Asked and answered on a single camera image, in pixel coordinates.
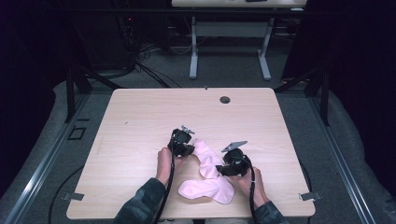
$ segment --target metal frame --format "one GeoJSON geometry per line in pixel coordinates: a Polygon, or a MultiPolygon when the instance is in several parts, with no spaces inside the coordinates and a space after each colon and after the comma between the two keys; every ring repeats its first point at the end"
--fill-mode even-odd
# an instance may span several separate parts
{"type": "Polygon", "coordinates": [[[265,52],[274,26],[274,19],[268,22],[218,22],[218,21],[196,21],[191,20],[191,66],[190,78],[197,78],[198,70],[198,48],[197,36],[239,36],[239,37],[263,37],[262,48],[257,50],[262,76],[264,80],[271,80],[271,74],[265,59],[265,52]]]}
{"type": "Polygon", "coordinates": [[[320,114],[319,114],[319,105],[315,98],[308,97],[308,102],[311,105],[312,109],[317,112],[314,113],[318,123],[322,131],[325,133],[327,140],[330,144],[332,158],[334,159],[335,167],[340,173],[341,178],[344,181],[344,185],[346,186],[346,190],[350,196],[351,201],[355,205],[356,211],[358,212],[359,218],[361,219],[361,223],[364,224],[375,224],[375,219],[361,193],[361,189],[353,177],[353,174],[349,170],[349,166],[344,158],[344,155],[337,144],[337,141],[332,134],[332,129],[330,126],[326,125],[320,114]]]}
{"type": "Polygon", "coordinates": [[[53,16],[60,15],[134,15],[138,16],[213,16],[217,17],[264,17],[275,19],[310,19],[310,20],[328,20],[331,18],[339,19],[340,17],[348,16],[346,11],[294,11],[294,10],[272,10],[268,8],[114,8],[114,9],[80,9],[80,8],[54,8],[50,9],[49,13],[53,16]]]}
{"type": "Polygon", "coordinates": [[[50,173],[50,169],[61,153],[61,146],[64,140],[67,138],[67,134],[72,131],[74,128],[74,124],[77,121],[77,116],[87,103],[88,98],[90,96],[87,94],[82,94],[76,106],[76,113],[73,118],[70,119],[70,122],[65,123],[56,137],[55,143],[52,148],[49,148],[48,152],[44,156],[43,160],[38,165],[35,173],[32,175],[32,178],[29,180],[29,183],[26,185],[21,197],[16,202],[15,206],[12,208],[9,213],[6,223],[21,223],[23,221],[24,216],[30,208],[35,196],[38,191],[41,189],[44,181],[46,180],[48,174],[50,173]]]}

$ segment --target pink cloth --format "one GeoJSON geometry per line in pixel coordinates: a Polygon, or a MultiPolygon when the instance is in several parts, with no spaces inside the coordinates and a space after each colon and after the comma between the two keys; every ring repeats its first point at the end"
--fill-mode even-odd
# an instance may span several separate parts
{"type": "Polygon", "coordinates": [[[186,180],[181,184],[178,193],[188,199],[209,197],[218,203],[230,203],[233,200],[235,189],[225,176],[219,176],[219,171],[216,169],[216,165],[222,165],[223,162],[204,141],[196,139],[194,146],[193,154],[201,162],[200,174],[206,179],[186,180]]]}
{"type": "Polygon", "coordinates": [[[218,155],[210,149],[203,140],[196,139],[194,141],[195,150],[192,154],[198,157],[201,162],[199,172],[205,178],[215,179],[219,176],[216,165],[222,165],[223,162],[218,155]]]}
{"type": "Polygon", "coordinates": [[[225,176],[219,176],[217,179],[186,180],[178,193],[188,199],[209,197],[218,203],[227,204],[233,200],[235,190],[225,176]]]}

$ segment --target wire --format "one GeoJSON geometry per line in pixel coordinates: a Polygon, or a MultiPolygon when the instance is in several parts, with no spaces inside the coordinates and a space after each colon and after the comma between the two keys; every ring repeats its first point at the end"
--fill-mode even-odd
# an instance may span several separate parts
{"type": "Polygon", "coordinates": [[[251,216],[253,217],[253,223],[259,224],[259,221],[257,220],[257,217],[256,217],[256,213],[254,212],[254,189],[256,187],[256,175],[254,173],[253,165],[251,164],[251,162],[249,162],[243,158],[239,158],[239,157],[232,157],[232,158],[246,162],[250,168],[250,171],[251,171],[251,184],[250,184],[250,195],[249,195],[250,213],[251,213],[251,216]]]}
{"type": "Polygon", "coordinates": [[[155,217],[153,224],[158,223],[158,220],[160,219],[161,214],[163,213],[163,208],[165,207],[166,200],[168,199],[168,195],[169,195],[169,192],[171,191],[171,187],[172,187],[173,176],[175,173],[175,155],[174,155],[174,149],[173,149],[173,147],[174,147],[173,141],[174,141],[174,134],[172,133],[172,135],[171,135],[171,142],[172,142],[172,144],[171,144],[171,152],[172,152],[171,174],[169,175],[169,181],[168,181],[168,186],[166,188],[165,195],[163,195],[163,202],[161,203],[161,207],[157,212],[157,216],[155,217]]]}
{"type": "Polygon", "coordinates": [[[167,76],[164,73],[155,71],[151,68],[146,67],[145,65],[143,65],[142,63],[136,63],[136,65],[138,65],[140,67],[141,70],[143,70],[144,72],[146,72],[149,76],[151,76],[152,78],[154,78],[156,81],[158,81],[163,87],[165,88],[171,88],[171,86],[169,86],[165,81],[163,81],[156,73],[167,77],[170,81],[172,81],[175,85],[177,85],[178,87],[181,88],[180,85],[178,85],[172,78],[170,78],[169,76],[167,76]]]}
{"type": "MultiPolygon", "coordinates": [[[[207,39],[209,39],[209,38],[210,38],[210,37],[205,37],[203,40],[201,40],[199,43],[197,43],[197,46],[201,45],[202,43],[204,43],[204,42],[205,42],[207,39]]],[[[178,46],[178,47],[173,46],[173,47],[171,47],[171,50],[172,50],[175,54],[182,55],[182,54],[188,53],[188,52],[191,50],[191,48],[192,48],[192,45],[189,45],[189,46],[178,46]],[[177,50],[175,50],[175,49],[184,49],[184,48],[188,48],[188,49],[186,49],[186,50],[183,51],[183,52],[178,52],[177,50]]]]}
{"type": "Polygon", "coordinates": [[[147,44],[146,46],[143,46],[140,52],[137,54],[137,61],[138,62],[145,61],[146,59],[151,57],[151,52],[156,49],[158,48],[156,48],[154,44],[147,44]]]}
{"type": "Polygon", "coordinates": [[[50,202],[50,206],[49,206],[49,216],[48,216],[48,223],[51,223],[51,218],[52,218],[52,208],[53,205],[55,204],[55,199],[58,196],[59,191],[61,191],[62,187],[64,186],[64,184],[73,176],[75,175],[78,171],[82,170],[84,168],[84,165],[80,166],[75,172],[73,172],[70,176],[68,176],[66,178],[66,180],[64,180],[64,182],[61,184],[61,186],[59,186],[59,188],[56,190],[55,195],[52,197],[52,201],[50,202]]]}
{"type": "MultiPolygon", "coordinates": [[[[184,20],[184,22],[185,22],[187,28],[189,29],[189,32],[190,32],[190,35],[191,35],[191,29],[190,29],[189,23],[188,23],[187,20],[186,20],[186,17],[183,17],[183,20],[184,20]]],[[[189,52],[191,48],[192,48],[192,44],[190,44],[188,47],[171,47],[170,49],[171,49],[174,53],[181,55],[181,54],[185,54],[185,53],[189,52]],[[185,50],[184,52],[178,52],[178,51],[175,50],[176,48],[188,48],[188,49],[185,50]]]]}

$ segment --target human hand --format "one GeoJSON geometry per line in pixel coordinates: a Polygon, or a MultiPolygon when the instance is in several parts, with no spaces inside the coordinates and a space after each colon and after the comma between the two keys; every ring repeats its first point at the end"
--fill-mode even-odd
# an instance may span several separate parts
{"type": "MultiPolygon", "coordinates": [[[[175,157],[175,172],[179,169],[183,161],[185,161],[186,159],[187,157],[175,157]]],[[[171,174],[171,150],[168,147],[163,147],[163,149],[158,152],[157,160],[157,174],[155,178],[161,181],[166,186],[169,181],[169,175],[171,174]]]]}
{"type": "MultiPolygon", "coordinates": [[[[263,204],[269,202],[264,190],[264,184],[262,183],[262,172],[257,167],[253,166],[255,175],[255,188],[253,201],[256,208],[262,206],[263,204]]],[[[244,176],[229,176],[229,178],[242,190],[242,192],[249,197],[250,196],[250,186],[251,186],[251,170],[248,169],[244,176]]]]}

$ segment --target camo sleeve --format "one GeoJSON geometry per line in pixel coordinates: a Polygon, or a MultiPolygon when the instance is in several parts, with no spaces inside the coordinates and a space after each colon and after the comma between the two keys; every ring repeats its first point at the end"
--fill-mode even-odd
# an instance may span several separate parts
{"type": "Polygon", "coordinates": [[[151,223],[159,203],[165,194],[165,186],[156,178],[151,178],[136,195],[126,202],[117,213],[113,224],[151,223]]]}
{"type": "Polygon", "coordinates": [[[260,224],[289,224],[271,201],[257,208],[256,216],[260,224]]]}

